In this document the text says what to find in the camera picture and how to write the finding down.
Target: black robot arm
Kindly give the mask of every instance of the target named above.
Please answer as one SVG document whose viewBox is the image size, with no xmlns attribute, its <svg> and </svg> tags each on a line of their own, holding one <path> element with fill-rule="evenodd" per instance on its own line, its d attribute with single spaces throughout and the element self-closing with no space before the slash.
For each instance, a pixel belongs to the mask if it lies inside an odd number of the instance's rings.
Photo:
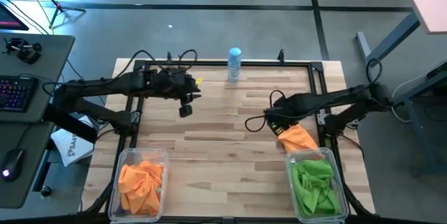
<svg viewBox="0 0 447 224">
<path fill-rule="evenodd" d="M 297 124 L 321 109 L 351 106 L 338 115 L 327 115 L 325 131 L 329 135 L 342 133 L 346 124 L 362 119 L 368 112 L 384 112 L 391 108 L 391 96 L 386 86 L 373 83 L 327 94 L 295 94 L 276 100 L 273 107 L 264 110 L 268 126 L 275 134 Z"/>
<path fill-rule="evenodd" d="M 79 112 L 94 119 L 108 121 L 116 133 L 129 134 L 132 124 L 141 112 L 114 112 L 91 103 L 84 97 L 123 94 L 175 99 L 180 100 L 180 116 L 187 117 L 192 114 L 189 103 L 200 97 L 195 94 L 197 92 L 200 92 L 200 89 L 191 75 L 186 73 L 185 68 L 164 68 L 160 72 L 155 69 L 136 70 L 112 79 L 67 82 L 54 92 L 53 105 L 60 112 Z"/>
</svg>

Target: desk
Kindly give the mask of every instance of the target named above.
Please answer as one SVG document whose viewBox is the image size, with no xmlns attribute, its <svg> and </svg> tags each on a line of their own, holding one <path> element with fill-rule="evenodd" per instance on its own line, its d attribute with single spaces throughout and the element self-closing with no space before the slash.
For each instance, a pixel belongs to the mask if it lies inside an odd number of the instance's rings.
<svg viewBox="0 0 447 224">
<path fill-rule="evenodd" d="M 363 32 L 357 32 L 356 39 L 366 63 L 371 59 L 384 59 L 420 24 L 428 34 L 447 33 L 446 0 L 412 0 L 414 11 L 405 17 L 372 51 Z"/>
<path fill-rule="evenodd" d="M 118 59 L 114 75 L 127 62 L 128 59 Z M 323 62 L 323 67 L 328 91 L 346 88 L 339 61 Z M 287 96 L 310 92 L 307 70 L 243 66 L 237 84 L 226 82 L 225 66 L 194 66 L 189 73 L 203 78 L 199 85 L 203 97 L 192 102 L 193 114 L 182 119 L 178 115 L 178 101 L 148 98 L 140 122 L 137 147 L 161 148 L 169 153 L 170 174 L 163 215 L 294 217 L 284 149 L 277 145 L 277 137 L 268 127 L 250 133 L 244 128 L 244 121 L 262 114 L 274 89 Z M 106 107 L 123 110 L 125 103 L 125 96 L 112 95 Z M 334 108 L 333 112 L 343 109 Z M 300 124 L 318 139 L 314 117 Z M 345 133 L 358 141 L 355 131 Z M 110 180 L 118 138 L 105 135 L 96 142 L 82 196 L 85 209 Z M 360 150 L 340 139 L 339 152 L 347 184 L 364 206 L 374 212 Z"/>
<path fill-rule="evenodd" d="M 19 75 L 21 73 L 28 73 L 39 75 L 47 78 L 52 82 L 57 82 L 64 68 L 68 54 L 73 46 L 74 37 L 72 36 L 47 36 L 34 34 L 18 34 L 18 33 L 0 33 L 0 38 L 23 38 L 29 43 L 39 42 L 42 45 L 43 52 L 40 59 L 33 65 L 26 64 L 20 61 L 14 54 L 1 55 L 2 63 L 0 65 L 0 72 L 2 75 Z M 5 43 L 0 40 L 0 48 L 3 49 Z M 28 112 L 30 117 L 24 118 L 27 113 L 12 113 L 2 112 L 0 117 L 3 120 L 13 118 L 13 120 L 22 120 L 28 122 L 36 122 L 43 116 L 45 108 L 48 105 L 50 97 L 45 94 L 42 89 L 42 83 L 45 80 L 39 80 L 38 88 L 29 105 Z M 20 140 L 28 124 L 0 124 L 0 131 L 2 132 L 0 143 L 0 160 L 3 159 L 6 152 L 14 149 Z M 53 123 L 40 122 L 32 126 L 26 137 L 23 139 L 19 148 L 25 150 L 25 157 L 23 160 L 22 173 L 20 177 L 13 182 L 5 182 L 0 179 L 0 207 L 1 208 L 19 208 L 24 204 L 28 195 L 30 185 L 34 179 L 38 166 L 41 162 L 42 154 L 45 151 L 47 142 L 50 139 Z"/>
</svg>

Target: gray floor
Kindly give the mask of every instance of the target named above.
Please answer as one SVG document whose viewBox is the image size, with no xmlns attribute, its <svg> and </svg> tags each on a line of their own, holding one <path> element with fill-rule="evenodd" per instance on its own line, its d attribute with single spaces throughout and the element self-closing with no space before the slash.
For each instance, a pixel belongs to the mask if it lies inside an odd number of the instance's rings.
<svg viewBox="0 0 447 224">
<path fill-rule="evenodd" d="M 310 5 L 310 0 L 60 0 L 101 3 L 187 3 Z M 409 0 L 318 0 L 321 6 L 410 6 Z M 19 3 L 41 24 L 34 3 Z M 311 11 L 244 10 L 88 10 L 55 30 L 76 37 L 70 55 L 85 78 L 110 76 L 117 57 L 130 57 L 136 50 L 149 50 L 156 57 L 196 48 L 201 58 L 224 58 L 228 48 L 242 48 L 245 58 L 273 59 L 283 48 L 287 59 L 321 59 Z M 342 62 L 349 86 L 366 82 L 364 63 L 354 35 L 364 31 L 372 47 L 397 25 L 406 13 L 322 12 L 323 30 L 331 60 Z M 64 15 L 57 23 L 63 22 Z M 380 82 L 392 91 L 398 84 L 424 73 L 446 59 L 447 36 L 427 36 L 417 29 L 383 61 Z M 65 78 L 76 78 L 66 67 Z M 400 93 L 414 84 L 403 88 Z M 410 125 L 401 124 L 391 113 L 369 114 L 360 124 L 359 135 L 374 205 L 378 214 L 390 218 L 445 223 L 447 175 L 415 179 L 412 167 L 425 160 Z M 87 168 L 53 165 L 46 184 L 51 198 L 30 193 L 23 208 L 0 210 L 0 218 L 24 218 L 73 213 Z"/>
</svg>

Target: plastic bottle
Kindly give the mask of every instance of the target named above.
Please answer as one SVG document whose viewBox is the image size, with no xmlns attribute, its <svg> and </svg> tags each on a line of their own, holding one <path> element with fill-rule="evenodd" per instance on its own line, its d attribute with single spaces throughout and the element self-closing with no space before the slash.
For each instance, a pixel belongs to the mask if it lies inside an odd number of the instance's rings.
<svg viewBox="0 0 447 224">
<path fill-rule="evenodd" d="M 239 81 L 240 74 L 240 62 L 241 62 L 240 48 L 233 47 L 230 49 L 230 56 L 228 57 L 228 81 Z"/>
</svg>

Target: black desk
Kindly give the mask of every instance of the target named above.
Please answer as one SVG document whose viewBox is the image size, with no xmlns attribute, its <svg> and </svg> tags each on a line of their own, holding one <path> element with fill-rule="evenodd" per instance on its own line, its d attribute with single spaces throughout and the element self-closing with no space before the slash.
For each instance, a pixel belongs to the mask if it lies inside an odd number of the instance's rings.
<svg viewBox="0 0 447 224">
<path fill-rule="evenodd" d="M 40 59 L 33 65 L 20 61 L 15 55 L 0 55 L 0 73 L 2 75 L 19 75 L 28 73 L 47 78 L 52 82 L 57 82 L 65 66 L 68 55 L 74 44 L 75 38 L 72 36 L 47 36 L 34 34 L 0 33 L 0 39 L 23 38 L 29 43 L 40 43 L 43 51 Z M 5 46 L 5 42 L 0 40 L 0 51 Z M 1 112 L 2 121 L 23 121 L 38 122 L 50 101 L 50 97 L 43 92 L 41 85 L 47 80 L 39 80 L 39 86 L 30 103 L 26 113 Z M 48 86 L 48 91 L 52 91 L 52 86 Z M 22 124 L 0 124 L 0 160 L 5 153 L 15 148 L 21 135 L 29 123 Z M 25 157 L 20 177 L 12 182 L 5 182 L 0 179 L 0 208 L 20 208 L 27 198 L 30 185 L 34 180 L 36 171 L 40 164 L 43 152 L 54 128 L 50 122 L 34 123 L 20 144 L 20 148 L 25 150 Z"/>
</svg>

